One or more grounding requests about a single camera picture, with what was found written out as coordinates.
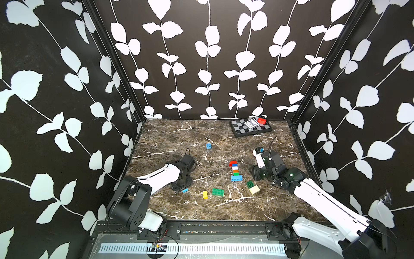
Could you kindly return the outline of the long blue lego brick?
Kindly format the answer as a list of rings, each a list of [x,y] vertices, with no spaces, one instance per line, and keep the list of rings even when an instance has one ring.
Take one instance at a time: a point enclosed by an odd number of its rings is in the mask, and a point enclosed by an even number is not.
[[[243,177],[241,175],[232,175],[231,176],[231,181],[235,182],[235,181],[243,181]]]

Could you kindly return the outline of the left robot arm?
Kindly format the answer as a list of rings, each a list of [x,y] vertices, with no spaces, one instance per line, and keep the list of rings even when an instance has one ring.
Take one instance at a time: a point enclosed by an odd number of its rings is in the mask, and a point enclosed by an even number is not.
[[[164,233],[167,229],[166,220],[149,209],[150,198],[168,185],[176,193],[184,191],[193,183],[190,174],[195,168],[196,160],[185,154],[181,160],[168,162],[143,177],[124,177],[106,208],[107,216],[130,231],[146,229]]]

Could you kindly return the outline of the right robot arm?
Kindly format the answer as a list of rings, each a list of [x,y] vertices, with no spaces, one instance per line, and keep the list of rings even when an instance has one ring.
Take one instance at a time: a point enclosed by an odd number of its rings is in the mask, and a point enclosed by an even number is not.
[[[397,247],[378,220],[357,214],[319,187],[296,167],[287,168],[274,150],[253,150],[257,161],[251,169],[254,180],[268,180],[289,191],[322,214],[333,227],[291,214],[285,223],[290,232],[331,249],[344,259],[393,259]]]

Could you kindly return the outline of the red lego brick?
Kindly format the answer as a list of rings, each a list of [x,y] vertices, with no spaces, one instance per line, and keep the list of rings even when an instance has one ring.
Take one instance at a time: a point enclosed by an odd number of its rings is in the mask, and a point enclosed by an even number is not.
[[[229,166],[230,167],[233,167],[233,166],[237,166],[238,164],[237,164],[237,162],[236,161],[231,161],[230,163],[229,163]]]

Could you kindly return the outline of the long green lego brick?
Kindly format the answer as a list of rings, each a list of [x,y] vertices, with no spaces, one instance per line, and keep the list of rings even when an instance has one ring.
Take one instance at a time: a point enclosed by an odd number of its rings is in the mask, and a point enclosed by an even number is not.
[[[223,197],[224,196],[224,190],[213,188],[212,189],[212,195]]]

